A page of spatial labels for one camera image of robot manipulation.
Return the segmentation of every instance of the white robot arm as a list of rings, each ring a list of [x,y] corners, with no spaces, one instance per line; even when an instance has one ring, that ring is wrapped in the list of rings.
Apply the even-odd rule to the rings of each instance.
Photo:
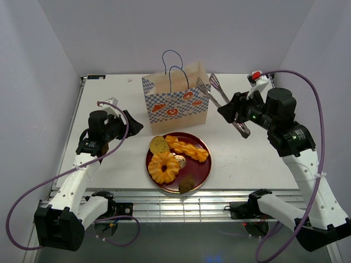
[[[112,98],[108,102],[116,104],[117,101]],[[143,125],[135,121],[128,111],[123,113],[129,123],[127,137],[138,134]],[[67,175],[48,205],[35,212],[34,221],[39,244],[42,246],[76,251],[81,246],[89,225],[100,216],[105,218],[115,215],[114,197],[109,192],[96,192],[86,198],[84,205],[80,206],[80,203],[87,183],[92,180],[102,161],[94,160],[107,153],[111,140],[123,138],[126,125],[115,109],[108,105],[91,112],[88,124],[89,128],[82,133],[76,150],[73,165],[76,170]]]
[[[294,176],[306,205],[314,191],[316,177],[320,177],[309,216],[296,235],[302,247],[313,251],[350,236],[350,218],[336,201],[325,175],[318,174],[319,161],[312,136],[305,126],[294,120],[296,100],[289,90],[274,88],[268,91],[263,102],[260,92],[268,84],[268,79],[259,77],[261,74],[249,75],[252,89],[235,93],[231,102],[220,107],[218,112],[228,123],[237,116],[238,123],[252,121],[267,130],[269,142]],[[267,214],[293,231],[305,213],[267,189],[251,193],[246,204],[231,211],[241,216]]]

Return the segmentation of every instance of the metal tongs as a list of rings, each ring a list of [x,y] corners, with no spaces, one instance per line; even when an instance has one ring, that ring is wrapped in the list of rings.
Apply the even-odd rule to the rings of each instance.
[[[219,81],[217,79],[217,77],[212,73],[210,76],[210,83],[212,84],[212,86],[215,88],[216,91],[218,91],[220,93],[220,95],[222,96],[222,98],[224,99],[225,103],[229,103],[229,99],[227,97],[227,95],[223,92],[222,87],[219,84]],[[207,89],[206,85],[204,84],[204,82],[202,81],[201,78],[198,78],[196,81],[196,85],[197,87],[201,90],[202,93],[204,93],[215,105],[217,108],[220,108],[221,105],[218,103],[218,101],[214,98],[214,96],[210,93],[210,91]],[[243,138],[247,138],[249,137],[249,135],[251,134],[250,130],[246,127],[245,124],[240,124],[240,123],[236,123],[233,122],[232,125],[237,129],[237,131],[241,134],[241,136]]]

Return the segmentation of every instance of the checkered paper bag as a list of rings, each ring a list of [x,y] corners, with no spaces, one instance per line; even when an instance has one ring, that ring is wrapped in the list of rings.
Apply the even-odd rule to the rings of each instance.
[[[201,62],[142,78],[146,108],[152,133],[162,134],[199,124],[207,117],[209,99],[196,87],[201,78],[208,90],[211,84]]]

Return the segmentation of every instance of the cable tie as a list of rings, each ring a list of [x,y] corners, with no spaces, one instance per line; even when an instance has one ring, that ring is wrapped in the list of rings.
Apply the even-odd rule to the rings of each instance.
[[[76,160],[75,160],[75,165],[74,167],[76,168],[76,171],[78,170],[82,170],[83,168],[79,167],[79,165],[77,164]]]
[[[326,177],[326,176],[327,176],[326,173],[321,173],[321,174],[316,173],[313,177],[314,177],[314,179],[317,179],[317,178],[322,178],[322,177]]]

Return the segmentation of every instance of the purple bag handle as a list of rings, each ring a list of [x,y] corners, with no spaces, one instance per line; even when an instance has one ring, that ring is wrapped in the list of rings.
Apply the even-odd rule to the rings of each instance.
[[[184,72],[184,70],[183,70],[182,68],[178,67],[178,66],[172,66],[172,67],[169,68],[169,72],[168,72],[168,76],[169,76],[169,85],[171,86],[171,91],[170,91],[170,92],[172,93],[171,69],[172,69],[173,67],[176,67],[176,68],[180,69],[180,70],[184,73],[184,76],[185,76],[185,78],[186,78],[186,82],[188,83],[188,89],[190,89],[190,87],[189,87],[189,80],[188,80],[188,77],[187,77],[186,73]]]
[[[172,51],[172,52],[176,53],[176,54],[180,57],[180,60],[181,60],[181,62],[182,62],[182,66],[180,67],[180,69],[182,70],[182,69],[183,69],[183,59],[182,59],[182,57],[179,55],[178,52],[174,51],[173,49],[167,49],[167,50],[166,50],[165,52],[163,52],[163,54],[162,54],[162,62],[163,62],[163,65],[165,66],[165,74],[167,74],[167,67],[166,67],[165,59],[163,58],[163,56],[164,56],[165,53],[167,53],[168,51]]]

